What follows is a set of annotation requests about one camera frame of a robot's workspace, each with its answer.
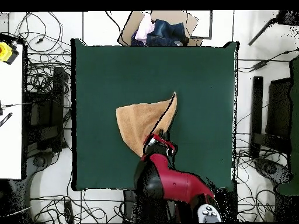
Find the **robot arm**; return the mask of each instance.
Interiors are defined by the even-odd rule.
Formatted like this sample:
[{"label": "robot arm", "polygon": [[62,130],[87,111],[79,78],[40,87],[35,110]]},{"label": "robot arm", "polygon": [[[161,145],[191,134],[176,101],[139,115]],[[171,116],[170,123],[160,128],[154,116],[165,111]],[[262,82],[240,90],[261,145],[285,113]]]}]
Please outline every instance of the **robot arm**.
[{"label": "robot arm", "polygon": [[176,151],[174,144],[160,136],[152,134],[147,138],[134,176],[137,196],[185,202],[196,222],[220,222],[208,185],[199,176],[175,170]]}]

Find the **white floor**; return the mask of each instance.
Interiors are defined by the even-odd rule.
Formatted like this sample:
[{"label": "white floor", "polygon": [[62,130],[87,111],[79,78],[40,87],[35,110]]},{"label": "white floor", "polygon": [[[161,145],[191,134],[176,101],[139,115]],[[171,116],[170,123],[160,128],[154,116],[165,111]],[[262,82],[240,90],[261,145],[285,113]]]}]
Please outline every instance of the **white floor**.
[{"label": "white floor", "polygon": [[[199,27],[196,30],[196,34],[199,36],[206,36],[208,30],[208,21],[206,12],[196,12],[189,10],[193,15],[199,18]],[[263,27],[263,25],[270,19],[275,17],[278,13],[277,10],[214,10],[213,11],[213,35],[211,40],[204,40],[203,46],[217,46],[222,47],[229,41],[240,42],[239,47],[239,67],[250,68],[256,64],[256,60],[266,60],[275,55],[282,53],[287,50],[296,49],[299,45],[298,36],[296,29],[289,26],[273,25],[264,34],[262,34],[252,46],[248,46],[249,41],[255,36],[255,34]],[[55,19],[50,16],[47,12],[35,13],[40,19],[42,19],[47,26],[47,36],[58,37],[59,25]],[[62,23],[63,26],[63,49],[70,49],[69,41],[71,38],[80,38],[88,46],[93,45],[106,45],[106,46],[119,46],[117,38],[119,31],[117,26],[106,16],[105,12],[54,12],[57,19]],[[120,28],[124,27],[124,24],[129,16],[130,12],[118,12],[112,11],[113,19],[119,24]],[[9,31],[14,33],[18,23],[23,19],[25,13],[11,13],[9,19]],[[28,18],[28,26],[31,32],[37,32],[44,34],[45,28],[42,23],[36,17]],[[21,32],[26,31],[26,24],[21,28]],[[52,41],[44,41],[40,44],[32,42],[32,48],[35,50],[46,50],[53,46]],[[62,49],[59,48],[55,53],[61,53]],[[287,55],[281,55],[277,57],[273,62],[269,62],[268,65],[258,71],[250,73],[239,73],[239,84],[238,84],[238,114],[237,121],[246,116],[251,112],[251,90],[252,90],[252,79],[254,76],[264,77],[264,102],[267,104],[267,89],[272,80],[285,78],[290,76],[290,70],[288,62],[294,58],[297,54],[292,52]],[[266,111],[267,108],[263,109],[263,130],[265,131],[266,125]],[[238,125],[238,133],[249,132],[249,120],[246,118]],[[65,131],[65,138],[71,147],[71,131]],[[238,138],[246,142],[249,141],[249,135],[238,135]],[[244,141],[237,140],[237,146],[248,147],[248,144]],[[67,194],[67,185],[71,175],[71,160],[72,154],[69,149],[64,149],[58,162],[43,172],[39,172],[33,182],[31,197],[45,197],[52,199],[53,195],[58,195],[56,199],[61,198],[59,195]],[[247,167],[246,169],[239,169],[238,176],[250,186],[253,196],[264,188],[272,189],[271,183],[268,179],[259,176],[253,168]],[[238,185],[238,195],[241,198],[249,197],[250,192],[244,183]],[[78,200],[80,204],[81,193],[74,192],[69,188],[69,196],[73,200]],[[110,219],[114,216],[113,207],[119,205],[119,202],[123,199],[123,192],[121,190],[87,190],[85,200],[88,207],[101,207],[106,213],[107,218]],[[32,212],[37,214],[40,212],[42,207],[49,203],[49,200],[34,200],[32,201]],[[247,198],[240,201],[239,210],[251,209],[253,204],[252,199]],[[264,192],[259,196],[264,204],[274,204],[274,198],[271,193]],[[80,212],[78,206],[73,205],[74,214]],[[253,221],[255,214],[241,213],[246,220]],[[97,211],[95,216],[101,218],[103,212]],[[43,214],[40,220],[48,220],[49,216]],[[267,221],[272,220],[272,216],[266,213]],[[121,218],[115,217],[111,221],[112,223],[120,223]],[[95,220],[90,216],[82,221],[83,223],[95,223]],[[106,222],[106,219],[99,220],[99,222]]]}]

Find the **brown cloth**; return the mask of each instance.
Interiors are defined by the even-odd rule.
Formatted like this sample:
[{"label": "brown cloth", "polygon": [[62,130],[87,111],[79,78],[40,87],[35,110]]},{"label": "brown cloth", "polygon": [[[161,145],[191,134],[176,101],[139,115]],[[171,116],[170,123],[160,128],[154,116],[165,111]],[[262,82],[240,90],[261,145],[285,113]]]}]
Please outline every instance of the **brown cloth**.
[{"label": "brown cloth", "polygon": [[117,108],[116,120],[123,141],[141,157],[146,137],[151,132],[158,135],[159,130],[162,129],[164,132],[168,130],[176,111],[176,105],[177,98],[176,93],[174,93],[170,100]]}]

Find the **yellow object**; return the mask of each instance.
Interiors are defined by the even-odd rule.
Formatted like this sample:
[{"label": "yellow object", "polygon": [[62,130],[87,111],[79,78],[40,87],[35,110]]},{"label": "yellow object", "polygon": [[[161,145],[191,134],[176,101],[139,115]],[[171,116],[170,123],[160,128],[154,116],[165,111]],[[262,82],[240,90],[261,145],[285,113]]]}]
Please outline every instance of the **yellow object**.
[{"label": "yellow object", "polygon": [[0,60],[7,61],[12,55],[12,49],[4,42],[0,42]]}]

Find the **blue cloth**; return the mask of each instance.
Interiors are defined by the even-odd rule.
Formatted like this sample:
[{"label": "blue cloth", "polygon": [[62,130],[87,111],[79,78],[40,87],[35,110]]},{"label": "blue cloth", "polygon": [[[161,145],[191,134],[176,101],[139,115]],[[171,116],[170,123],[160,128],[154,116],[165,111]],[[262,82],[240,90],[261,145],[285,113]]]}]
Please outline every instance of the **blue cloth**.
[{"label": "blue cloth", "polygon": [[170,25],[157,19],[154,31],[147,35],[147,46],[178,46],[178,43],[184,43],[185,38],[183,23]]},{"label": "blue cloth", "polygon": [[144,43],[140,40],[136,40],[135,36],[137,33],[138,29],[133,33],[132,38],[131,38],[131,46],[145,46]]}]

